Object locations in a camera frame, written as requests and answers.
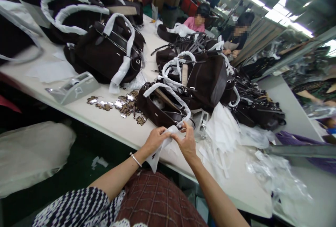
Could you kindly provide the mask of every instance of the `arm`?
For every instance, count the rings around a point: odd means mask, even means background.
[[[171,133],[162,134],[165,130],[166,128],[164,127],[153,129],[143,147],[134,154],[134,157],[140,164],[144,163],[158,149],[165,138],[170,137]],[[129,157],[123,163],[99,177],[89,187],[101,189],[107,194],[109,200],[112,201],[138,168],[139,166],[135,160]]]
[[[176,134],[173,134],[172,138],[178,143],[185,160],[194,172],[209,206],[209,211],[216,222],[216,226],[248,227],[249,225],[235,205],[211,174],[209,174],[200,158],[196,155],[196,142],[193,128],[186,122],[184,122],[183,127],[184,129],[181,132],[186,132],[185,138],[181,140]]]

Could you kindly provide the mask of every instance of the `clear plastic wrap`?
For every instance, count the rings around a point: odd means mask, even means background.
[[[257,151],[255,156],[258,161],[247,162],[247,171],[256,175],[267,193],[273,192],[273,209],[277,212],[280,209],[295,226],[301,226],[296,208],[302,203],[313,203],[307,186],[292,175],[289,161],[285,158],[263,154],[260,151]]]

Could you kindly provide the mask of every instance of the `bracelet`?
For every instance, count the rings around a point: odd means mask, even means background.
[[[139,165],[139,167],[142,167],[142,165],[137,161],[137,159],[134,157],[134,154],[132,154],[131,152],[129,153],[130,156],[132,156],[132,158],[136,161],[136,163]]]

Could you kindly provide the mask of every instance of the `leather handbag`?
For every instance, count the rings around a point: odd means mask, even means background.
[[[64,54],[77,73],[88,71],[100,83],[110,83],[111,93],[119,93],[119,84],[131,82],[141,70],[143,47],[142,35],[115,13],[106,24],[96,22]]]
[[[160,100],[163,105],[159,107],[155,100]],[[175,125],[181,129],[183,121],[188,121],[191,115],[187,104],[163,83],[145,83],[139,90],[136,105],[158,127]]]

